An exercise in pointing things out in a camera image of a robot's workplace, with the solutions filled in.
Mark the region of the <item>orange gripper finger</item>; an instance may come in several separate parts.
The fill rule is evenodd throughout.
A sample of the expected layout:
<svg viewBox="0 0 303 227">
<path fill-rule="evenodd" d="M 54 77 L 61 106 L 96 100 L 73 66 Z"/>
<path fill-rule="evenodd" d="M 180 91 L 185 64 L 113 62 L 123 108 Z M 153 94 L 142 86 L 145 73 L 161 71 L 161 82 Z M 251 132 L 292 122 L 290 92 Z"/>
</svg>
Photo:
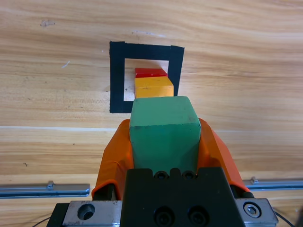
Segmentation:
<svg viewBox="0 0 303 227">
<path fill-rule="evenodd" d="M 129 124 L 129 119 L 120 123 L 103 152 L 96 186 L 91 193 L 95 201 L 110 200 L 112 195 L 117 200 L 123 199 L 127 171 L 134 168 Z"/>
<path fill-rule="evenodd" d="M 253 194 L 245 186 L 225 143 L 206 121 L 202 119 L 199 121 L 201 133 L 197 169 L 202 167 L 221 167 L 236 198 L 253 198 Z"/>
</svg>

